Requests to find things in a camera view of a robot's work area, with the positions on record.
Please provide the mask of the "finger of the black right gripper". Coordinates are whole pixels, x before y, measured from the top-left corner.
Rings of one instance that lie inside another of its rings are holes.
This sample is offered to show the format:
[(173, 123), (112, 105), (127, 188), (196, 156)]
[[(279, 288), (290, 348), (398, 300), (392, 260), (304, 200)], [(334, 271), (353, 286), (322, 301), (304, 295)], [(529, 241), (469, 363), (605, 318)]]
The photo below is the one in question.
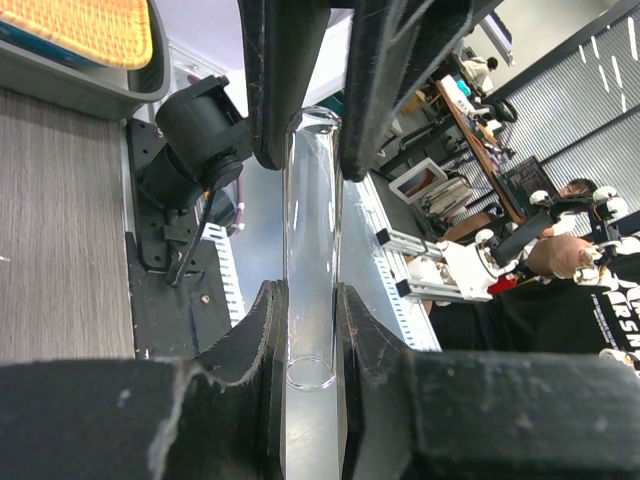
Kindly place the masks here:
[(285, 130), (301, 109), (331, 9), (328, 1), (240, 0), (251, 145), (259, 164), (281, 170)]
[(498, 1), (341, 1), (353, 9), (340, 134), (345, 180), (360, 182), (393, 117)]

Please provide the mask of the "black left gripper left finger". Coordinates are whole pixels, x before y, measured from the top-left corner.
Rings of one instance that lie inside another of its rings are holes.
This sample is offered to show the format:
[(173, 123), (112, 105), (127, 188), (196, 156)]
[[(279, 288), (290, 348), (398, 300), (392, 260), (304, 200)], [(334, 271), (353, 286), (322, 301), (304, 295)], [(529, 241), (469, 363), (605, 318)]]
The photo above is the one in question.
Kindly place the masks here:
[(55, 360), (1, 369), (5, 479), (280, 479), (288, 290), (191, 360)]

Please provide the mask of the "clear glass test tube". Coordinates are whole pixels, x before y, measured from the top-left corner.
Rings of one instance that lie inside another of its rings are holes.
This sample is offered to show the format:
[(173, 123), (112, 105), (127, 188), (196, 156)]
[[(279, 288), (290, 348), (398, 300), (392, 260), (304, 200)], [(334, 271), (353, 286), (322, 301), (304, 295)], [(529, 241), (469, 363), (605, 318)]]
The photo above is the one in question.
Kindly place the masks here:
[(286, 129), (284, 278), (288, 288), (287, 383), (321, 390), (335, 380), (335, 298), (343, 180), (341, 118), (308, 106)]

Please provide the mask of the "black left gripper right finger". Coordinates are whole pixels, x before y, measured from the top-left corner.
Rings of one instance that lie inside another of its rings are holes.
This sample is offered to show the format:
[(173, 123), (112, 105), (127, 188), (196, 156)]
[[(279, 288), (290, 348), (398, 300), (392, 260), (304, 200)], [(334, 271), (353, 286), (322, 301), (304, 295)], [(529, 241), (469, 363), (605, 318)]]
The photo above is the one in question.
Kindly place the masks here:
[(344, 479), (635, 479), (639, 381), (593, 356), (418, 351), (335, 291)]

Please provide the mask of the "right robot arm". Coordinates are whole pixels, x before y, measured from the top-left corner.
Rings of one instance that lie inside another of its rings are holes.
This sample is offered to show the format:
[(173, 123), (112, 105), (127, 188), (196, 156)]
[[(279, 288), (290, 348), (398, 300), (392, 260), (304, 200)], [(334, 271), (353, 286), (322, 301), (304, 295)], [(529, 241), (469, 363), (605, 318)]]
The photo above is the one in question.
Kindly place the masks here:
[[(185, 210), (206, 191), (235, 180), (255, 156), (266, 169), (285, 164), (285, 130), (301, 109), (332, 3), (243, 1), (246, 113), (209, 76), (170, 96), (156, 123), (164, 144), (139, 175), (162, 209)], [(473, 1), (351, 1), (344, 111), (338, 157), (345, 179), (369, 170), (392, 116), (471, 27)]]

